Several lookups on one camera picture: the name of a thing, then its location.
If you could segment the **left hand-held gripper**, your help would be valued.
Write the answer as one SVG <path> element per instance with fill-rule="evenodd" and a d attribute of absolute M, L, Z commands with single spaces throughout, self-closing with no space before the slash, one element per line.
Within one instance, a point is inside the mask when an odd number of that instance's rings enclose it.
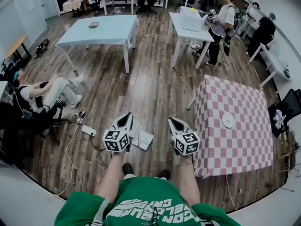
<path fill-rule="evenodd" d="M 103 135 L 103 144 L 108 152 L 129 152 L 132 139 L 130 133 L 133 128 L 134 116 L 131 112 L 116 118 Z"/>

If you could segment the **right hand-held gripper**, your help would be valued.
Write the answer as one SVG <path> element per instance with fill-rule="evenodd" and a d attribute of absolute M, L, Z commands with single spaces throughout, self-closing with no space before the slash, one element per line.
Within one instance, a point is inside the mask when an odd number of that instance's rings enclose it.
<path fill-rule="evenodd" d="M 172 146 L 177 155 L 191 155 L 199 150 L 200 138 L 188 123 L 175 117 L 168 118 Z"/>

